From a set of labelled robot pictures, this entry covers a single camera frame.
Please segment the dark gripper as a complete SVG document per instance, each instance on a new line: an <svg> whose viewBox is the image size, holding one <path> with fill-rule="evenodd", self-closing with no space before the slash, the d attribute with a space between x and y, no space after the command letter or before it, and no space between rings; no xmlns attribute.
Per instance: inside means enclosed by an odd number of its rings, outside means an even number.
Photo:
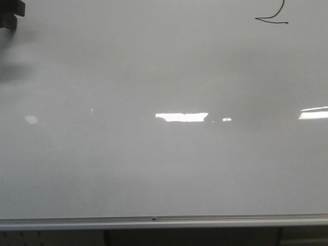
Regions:
<svg viewBox="0 0 328 246"><path fill-rule="evenodd" d="M1 28L17 29L17 17L25 16L25 3L21 0L1 0Z"/></svg>

